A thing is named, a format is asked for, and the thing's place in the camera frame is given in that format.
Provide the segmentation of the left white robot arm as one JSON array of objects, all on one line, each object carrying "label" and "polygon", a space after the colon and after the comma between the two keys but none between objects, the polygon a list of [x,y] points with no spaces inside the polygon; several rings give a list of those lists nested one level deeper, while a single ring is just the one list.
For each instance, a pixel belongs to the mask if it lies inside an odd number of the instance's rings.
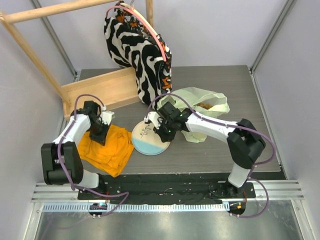
[{"label": "left white robot arm", "polygon": [[72,111],[62,133],[53,142],[41,146],[43,178],[47,185],[83,187],[97,200],[106,195],[102,177],[84,170],[78,146],[85,134],[104,146],[113,115],[114,112],[94,101],[85,101],[83,108]]}]

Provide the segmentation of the cream and blue ceramic plate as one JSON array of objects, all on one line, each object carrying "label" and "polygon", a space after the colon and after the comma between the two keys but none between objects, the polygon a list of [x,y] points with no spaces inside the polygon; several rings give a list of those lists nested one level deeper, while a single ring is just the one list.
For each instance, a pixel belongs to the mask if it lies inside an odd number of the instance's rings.
[{"label": "cream and blue ceramic plate", "polygon": [[131,132],[131,141],[134,148],[143,155],[159,155],[171,144],[170,142],[162,142],[153,128],[154,125],[152,123],[144,123],[144,121],[141,121]]}]

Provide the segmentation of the green avocado print plastic bag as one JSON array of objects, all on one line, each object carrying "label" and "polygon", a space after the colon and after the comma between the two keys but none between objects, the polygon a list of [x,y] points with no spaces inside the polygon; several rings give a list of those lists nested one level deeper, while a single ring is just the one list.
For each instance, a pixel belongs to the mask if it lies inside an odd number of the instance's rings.
[{"label": "green avocado print plastic bag", "polygon": [[[220,92],[209,91],[197,87],[185,87],[172,92],[177,96],[183,98],[194,111],[199,112],[205,116],[217,118],[222,114],[227,114],[230,111],[227,97]],[[172,95],[166,95],[157,101],[157,108],[161,108],[166,102],[170,102],[175,108],[183,111],[187,105],[180,99]],[[197,106],[199,103],[212,105],[210,109],[204,109]],[[182,131],[187,142],[201,143],[207,138],[207,135],[198,132]]]}]

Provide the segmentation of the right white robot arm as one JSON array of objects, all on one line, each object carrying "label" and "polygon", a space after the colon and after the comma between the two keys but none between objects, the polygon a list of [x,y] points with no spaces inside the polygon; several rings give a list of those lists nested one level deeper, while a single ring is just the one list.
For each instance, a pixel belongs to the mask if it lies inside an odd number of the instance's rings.
[{"label": "right white robot arm", "polygon": [[181,111],[170,102],[166,102],[156,111],[150,111],[144,117],[144,122],[153,123],[153,131],[163,143],[171,142],[176,132],[182,131],[201,133],[226,143],[233,160],[233,167],[225,190],[233,198],[243,193],[243,185],[266,147],[262,136],[247,119],[239,122],[223,121],[190,108]]}]

